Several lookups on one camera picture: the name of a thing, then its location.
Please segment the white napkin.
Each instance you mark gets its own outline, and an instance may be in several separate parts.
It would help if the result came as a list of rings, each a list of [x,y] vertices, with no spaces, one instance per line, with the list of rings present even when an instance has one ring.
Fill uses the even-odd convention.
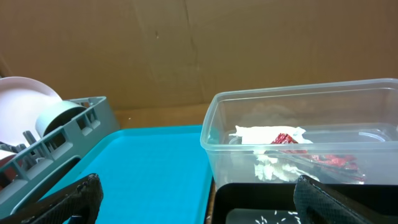
[[[306,130],[291,126],[236,126],[236,132],[231,136],[234,144],[311,144],[304,138]],[[243,168],[262,182],[284,183],[294,182],[300,175],[308,175],[318,180],[318,177],[299,169],[297,165],[283,158],[266,155],[266,150],[260,149],[248,156],[232,156],[231,162],[238,168]]]

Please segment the large white plate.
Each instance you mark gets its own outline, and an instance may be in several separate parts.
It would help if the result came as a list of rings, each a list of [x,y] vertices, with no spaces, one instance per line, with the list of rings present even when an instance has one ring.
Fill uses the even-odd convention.
[[[1,78],[1,142],[27,144],[23,132],[38,139],[35,122],[44,109],[62,101],[49,86],[26,77]]]

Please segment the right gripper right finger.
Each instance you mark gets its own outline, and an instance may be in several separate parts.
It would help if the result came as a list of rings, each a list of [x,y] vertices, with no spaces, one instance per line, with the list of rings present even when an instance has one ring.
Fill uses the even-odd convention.
[[[396,216],[377,213],[307,175],[298,178],[294,204],[303,223],[397,223]]]

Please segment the white rice pile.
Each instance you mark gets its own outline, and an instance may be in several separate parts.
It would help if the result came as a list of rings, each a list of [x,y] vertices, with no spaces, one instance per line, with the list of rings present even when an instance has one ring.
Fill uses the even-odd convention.
[[[301,224],[297,212],[286,210],[260,210],[254,216],[256,224]]]

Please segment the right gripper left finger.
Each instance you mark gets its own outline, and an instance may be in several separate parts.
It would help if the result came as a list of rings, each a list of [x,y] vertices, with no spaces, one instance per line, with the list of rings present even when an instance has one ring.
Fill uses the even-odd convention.
[[[102,200],[100,178],[90,174],[3,218],[1,224],[94,224]]]

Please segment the red snack wrapper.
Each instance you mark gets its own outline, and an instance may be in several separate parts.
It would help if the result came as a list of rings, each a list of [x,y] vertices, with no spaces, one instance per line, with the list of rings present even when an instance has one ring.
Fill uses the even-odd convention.
[[[363,184],[366,180],[353,155],[314,154],[306,149],[266,151],[264,154],[277,159],[282,170],[313,179],[342,184]]]

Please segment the grey bowl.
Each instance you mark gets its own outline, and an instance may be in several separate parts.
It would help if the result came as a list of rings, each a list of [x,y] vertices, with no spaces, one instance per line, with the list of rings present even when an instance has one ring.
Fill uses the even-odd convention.
[[[67,124],[86,108],[72,101],[60,101],[44,109],[35,122],[35,129],[42,138],[53,130]]]

